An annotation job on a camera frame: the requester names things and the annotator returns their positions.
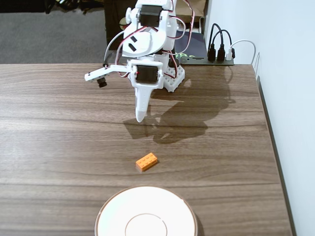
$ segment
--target black box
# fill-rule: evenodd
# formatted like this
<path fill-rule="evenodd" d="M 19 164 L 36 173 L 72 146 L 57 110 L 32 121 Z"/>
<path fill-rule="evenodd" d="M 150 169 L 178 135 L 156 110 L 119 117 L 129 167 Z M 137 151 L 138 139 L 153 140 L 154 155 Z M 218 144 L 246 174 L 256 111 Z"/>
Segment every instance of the black box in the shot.
<path fill-rule="evenodd" d="M 137 0 L 104 0 L 107 44 L 113 37 L 126 28 L 126 10 L 128 7 L 134 9 L 136 3 Z M 117 49 L 122 39 L 123 36 L 115 40 L 110 49 Z"/>
<path fill-rule="evenodd" d="M 44 12 L 44 0 L 0 0 L 0 12 Z"/>

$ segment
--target power strip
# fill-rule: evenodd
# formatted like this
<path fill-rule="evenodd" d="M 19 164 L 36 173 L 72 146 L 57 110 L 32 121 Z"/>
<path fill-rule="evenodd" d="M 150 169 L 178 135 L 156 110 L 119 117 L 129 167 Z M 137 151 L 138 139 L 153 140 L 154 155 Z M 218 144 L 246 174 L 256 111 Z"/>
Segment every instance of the power strip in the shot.
<path fill-rule="evenodd" d="M 224 61 L 208 61 L 208 58 L 197 58 L 197 57 L 185 57 L 181 56 L 180 64 L 182 65 L 234 65 L 234 60 L 224 60 Z"/>

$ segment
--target plug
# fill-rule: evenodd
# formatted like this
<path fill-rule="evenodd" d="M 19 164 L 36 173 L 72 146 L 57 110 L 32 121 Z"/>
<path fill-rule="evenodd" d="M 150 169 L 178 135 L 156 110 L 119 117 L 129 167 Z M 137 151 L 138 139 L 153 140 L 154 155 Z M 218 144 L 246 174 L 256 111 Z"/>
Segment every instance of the plug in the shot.
<path fill-rule="evenodd" d="M 226 60 L 232 60 L 232 57 L 233 57 L 232 48 L 229 48 L 226 54 Z"/>
<path fill-rule="evenodd" d="M 220 44 L 220 48 L 218 50 L 218 61 L 224 61 L 225 59 L 225 50 L 224 50 L 224 44 Z"/>
<path fill-rule="evenodd" d="M 234 48 L 232 48 L 232 57 L 233 57 L 233 59 L 235 58 L 235 50 L 234 50 Z"/>
<path fill-rule="evenodd" d="M 215 61 L 216 60 L 216 49 L 215 45 L 212 43 L 208 50 L 208 61 Z"/>

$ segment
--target plate rim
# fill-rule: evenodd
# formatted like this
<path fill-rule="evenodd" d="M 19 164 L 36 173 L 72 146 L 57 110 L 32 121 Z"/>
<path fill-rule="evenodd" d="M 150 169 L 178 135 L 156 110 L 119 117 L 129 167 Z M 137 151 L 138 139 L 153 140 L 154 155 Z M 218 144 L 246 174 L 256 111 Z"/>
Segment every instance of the plate rim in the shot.
<path fill-rule="evenodd" d="M 99 218 L 100 218 L 100 215 L 101 213 L 103 212 L 104 208 L 106 207 L 106 205 L 114 198 L 116 197 L 117 195 L 121 194 L 122 192 L 125 192 L 129 189 L 132 189 L 132 188 L 138 188 L 138 187 L 154 187 L 154 188 L 160 188 L 160 189 L 163 189 L 163 190 L 166 190 L 168 192 L 171 192 L 173 194 L 175 194 L 177 197 L 179 197 L 180 199 L 182 199 L 184 201 L 184 203 L 186 204 L 186 206 L 189 208 L 191 214 L 192 214 L 192 217 L 193 217 L 193 220 L 194 220 L 194 226 L 195 226 L 195 229 L 194 229 L 194 236 L 197 236 L 198 234 L 198 221 L 197 221 L 197 218 L 194 214 L 194 212 L 192 211 L 190 205 L 186 202 L 185 199 L 183 199 L 180 195 L 174 193 L 173 191 L 169 190 L 169 189 L 166 189 L 166 188 L 162 188 L 162 187 L 157 187 L 157 186 L 153 186 L 153 185 L 139 185 L 139 186 L 133 186 L 133 187 L 129 187 L 129 188 L 125 188 L 121 191 L 119 191 L 118 193 L 114 194 L 112 197 L 110 197 L 105 203 L 104 205 L 102 206 L 102 208 L 99 210 L 98 214 L 97 214 L 97 217 L 96 217 L 96 221 L 95 221 L 95 227 L 94 227 L 94 235 L 95 236 L 98 236 L 98 232 L 97 232 L 97 226 L 98 226 L 98 222 L 99 222 Z"/>

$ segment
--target white wall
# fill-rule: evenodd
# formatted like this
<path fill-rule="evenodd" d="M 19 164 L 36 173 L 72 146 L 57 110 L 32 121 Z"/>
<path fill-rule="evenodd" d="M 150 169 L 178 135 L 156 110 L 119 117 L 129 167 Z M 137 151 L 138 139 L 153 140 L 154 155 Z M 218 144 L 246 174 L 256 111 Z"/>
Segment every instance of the white wall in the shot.
<path fill-rule="evenodd" d="M 208 22 L 257 45 L 261 79 L 298 236 L 315 236 L 315 1 L 212 0 Z M 216 39 L 216 48 L 220 42 Z M 252 45 L 235 45 L 249 64 Z"/>

